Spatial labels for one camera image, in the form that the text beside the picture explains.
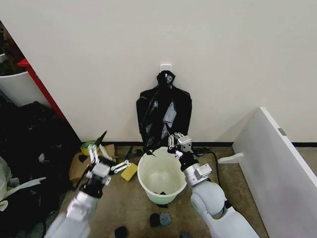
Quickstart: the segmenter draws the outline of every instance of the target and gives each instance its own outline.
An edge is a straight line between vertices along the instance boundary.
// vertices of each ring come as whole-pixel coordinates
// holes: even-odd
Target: white bucket
[[[144,154],[138,164],[138,179],[149,199],[156,204],[167,204],[174,200],[186,186],[180,162],[166,147]]]

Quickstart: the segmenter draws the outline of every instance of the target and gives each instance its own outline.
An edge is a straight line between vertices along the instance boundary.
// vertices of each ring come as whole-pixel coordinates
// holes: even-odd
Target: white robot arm
[[[168,151],[175,153],[181,163],[185,180],[193,189],[191,202],[202,216],[213,238],[259,238],[248,221],[226,199],[221,187],[207,181],[211,168],[200,165],[191,152],[189,136],[175,133],[169,137]]]
[[[77,196],[67,207],[67,213],[61,213],[54,220],[46,233],[46,238],[86,238],[90,233],[89,219],[94,215],[98,200],[103,195],[103,187],[110,183],[110,175],[116,174],[130,166],[128,160],[115,165],[104,157],[98,156],[97,146],[105,133],[89,146],[90,170],[86,174],[89,180],[80,187]]]

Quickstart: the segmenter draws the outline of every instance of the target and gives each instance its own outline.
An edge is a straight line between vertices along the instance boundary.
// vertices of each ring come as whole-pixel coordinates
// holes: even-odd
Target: yellow tape roll
[[[88,150],[88,146],[90,145],[94,145],[95,144],[95,141],[94,140],[91,140],[91,141],[87,141],[85,142],[84,144],[82,144],[80,146],[80,150],[81,150],[81,153],[83,153],[83,155],[89,155],[89,150]]]

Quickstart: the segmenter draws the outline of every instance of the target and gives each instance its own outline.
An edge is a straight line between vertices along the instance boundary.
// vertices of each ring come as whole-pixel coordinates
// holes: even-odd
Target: brown carpet
[[[129,147],[117,148],[117,155],[124,158]],[[210,147],[218,159],[234,154],[231,147]],[[298,148],[314,172],[317,171],[317,148]],[[140,157],[132,157],[131,162],[138,164]],[[209,163],[213,172],[211,180],[217,181],[215,163],[212,154],[199,158],[201,164]],[[249,221],[261,238],[268,237],[261,217],[249,191],[238,164],[219,165],[221,186],[227,199]],[[113,231],[120,227],[128,228],[129,238],[178,238],[181,231],[188,232],[193,238],[210,237],[203,219],[194,210],[190,202],[191,189],[186,187],[168,208],[159,208],[146,196],[135,174],[131,181],[125,181],[120,175],[112,176],[110,185],[105,187],[96,214],[90,221],[92,238],[114,237]],[[63,201],[61,210],[77,192],[69,192]],[[167,227],[151,228],[149,217],[152,213],[168,212],[172,223]]]

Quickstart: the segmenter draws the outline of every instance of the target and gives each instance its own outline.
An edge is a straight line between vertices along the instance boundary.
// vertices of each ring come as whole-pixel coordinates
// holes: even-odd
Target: cardboard box
[[[113,157],[114,156],[114,145],[107,145],[104,146],[106,149],[107,153]],[[88,156],[87,159],[82,163],[79,160],[79,156],[82,155],[82,153],[77,153],[74,155],[74,158],[71,162],[70,169],[69,169],[69,180],[71,182],[77,182],[87,166],[90,164],[90,157]]]

